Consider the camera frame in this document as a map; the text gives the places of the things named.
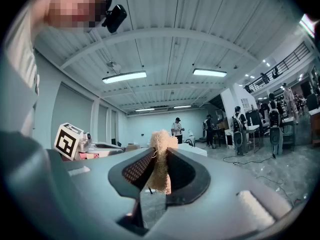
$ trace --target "concrete floor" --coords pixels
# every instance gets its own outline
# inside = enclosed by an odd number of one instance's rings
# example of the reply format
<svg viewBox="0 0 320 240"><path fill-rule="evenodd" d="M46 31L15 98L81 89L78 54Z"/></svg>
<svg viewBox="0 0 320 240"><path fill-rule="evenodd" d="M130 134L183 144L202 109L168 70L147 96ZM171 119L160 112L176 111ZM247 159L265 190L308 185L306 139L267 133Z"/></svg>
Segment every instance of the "concrete floor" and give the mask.
<svg viewBox="0 0 320 240"><path fill-rule="evenodd" d="M299 200L303 201L310 196L320 176L320 147L312 147L309 144L310 119L308 114L301 115L299 120L300 123L295 125L296 146L294 150L290 147L284 147L282 155L262 163L250 162L244 165L230 163L232 166L248 170L252 176L258 177L259 181L276 191L292 205L296 205L301 202ZM263 147L256 153L253 152L252 147L245 156L230 157L225 160L246 163L249 161L259 162L272 157L269 137L265 137L263 143ZM225 144L212 149L206 147L206 143L197 142L196 147L205 149L207 156L212 159L222 160L225 157L235 155L235 151L227 148ZM166 196L159 192L150 194L148 189L144 189L141 192L140 200L143 220L146 222L147 228L150 229L165 212Z"/></svg>

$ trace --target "railing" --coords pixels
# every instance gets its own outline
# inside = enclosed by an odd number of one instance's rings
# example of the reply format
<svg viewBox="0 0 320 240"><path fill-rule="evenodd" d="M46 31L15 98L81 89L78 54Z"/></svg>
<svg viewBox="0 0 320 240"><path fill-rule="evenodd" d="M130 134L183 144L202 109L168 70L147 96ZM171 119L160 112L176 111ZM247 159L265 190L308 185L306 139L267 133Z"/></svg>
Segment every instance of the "railing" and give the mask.
<svg viewBox="0 0 320 240"><path fill-rule="evenodd" d="M295 64L301 61L301 59L305 57L308 53L310 53L309 49L305 45L305 42L302 42L283 61L281 61L279 64L277 64L275 67L271 68L267 73L265 73L266 76L260 76L257 80L246 85L244 89L246 89L248 93L255 92L259 88L265 86L269 82L272 82L274 79L278 78L284 72L292 68Z"/></svg>

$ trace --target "black headband camera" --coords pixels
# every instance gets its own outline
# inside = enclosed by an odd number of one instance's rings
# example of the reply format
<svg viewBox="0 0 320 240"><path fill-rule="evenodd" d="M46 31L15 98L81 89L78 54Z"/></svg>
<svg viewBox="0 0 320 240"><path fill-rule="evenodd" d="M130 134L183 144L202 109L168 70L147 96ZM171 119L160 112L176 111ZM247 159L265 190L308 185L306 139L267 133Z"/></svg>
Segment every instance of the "black headband camera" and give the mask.
<svg viewBox="0 0 320 240"><path fill-rule="evenodd" d="M106 19L102 23L102 26L107 27L110 33L114 33L127 17L127 12L121 4L117 4L112 10L109 10L111 3L112 0L106 0Z"/></svg>

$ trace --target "black pants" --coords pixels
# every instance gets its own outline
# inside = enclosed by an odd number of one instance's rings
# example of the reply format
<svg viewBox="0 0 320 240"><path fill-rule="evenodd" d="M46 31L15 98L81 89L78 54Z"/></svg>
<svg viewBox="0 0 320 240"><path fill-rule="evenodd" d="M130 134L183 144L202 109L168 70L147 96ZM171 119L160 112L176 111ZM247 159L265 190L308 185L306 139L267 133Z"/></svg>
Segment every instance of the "black pants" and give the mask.
<svg viewBox="0 0 320 240"><path fill-rule="evenodd" d="M214 133L212 132L212 130L206 130L206 144L208 146L212 146L213 143L213 138L214 138Z"/></svg>
<svg viewBox="0 0 320 240"><path fill-rule="evenodd" d="M178 144L182 144L182 135L175 136L178 139Z"/></svg>

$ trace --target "fluorescent ceiling light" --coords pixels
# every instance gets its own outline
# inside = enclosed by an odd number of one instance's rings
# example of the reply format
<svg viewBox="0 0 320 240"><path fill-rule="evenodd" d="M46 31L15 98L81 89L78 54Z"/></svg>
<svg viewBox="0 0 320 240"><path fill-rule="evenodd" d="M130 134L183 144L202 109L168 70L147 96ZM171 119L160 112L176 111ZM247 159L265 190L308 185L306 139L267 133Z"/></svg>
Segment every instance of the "fluorescent ceiling light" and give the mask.
<svg viewBox="0 0 320 240"><path fill-rule="evenodd" d="M117 74L113 76L108 76L102 79L105 84L111 84L119 81L131 80L131 79L138 79L138 78L146 78L147 74L146 71L137 71L132 73L125 73L125 74Z"/></svg>
<svg viewBox="0 0 320 240"><path fill-rule="evenodd" d="M223 78L227 75L227 72L218 71L218 70L211 70L211 69L201 69L196 68L193 71L193 74L196 76L210 76L210 77L220 77Z"/></svg>
<svg viewBox="0 0 320 240"><path fill-rule="evenodd" d="M308 18L306 14L303 15L301 21L311 30L312 33L315 32L314 23Z"/></svg>
<svg viewBox="0 0 320 240"><path fill-rule="evenodd" d="M300 25L308 32L310 36L315 38L315 34L308 28L308 26L302 20L300 20Z"/></svg>
<svg viewBox="0 0 320 240"><path fill-rule="evenodd" d="M136 109L135 112L140 112L140 111L151 111L155 110L154 108L144 108L144 109Z"/></svg>
<svg viewBox="0 0 320 240"><path fill-rule="evenodd" d="M191 105L186 105L186 106L174 106L174 109L182 109L182 108L190 108Z"/></svg>

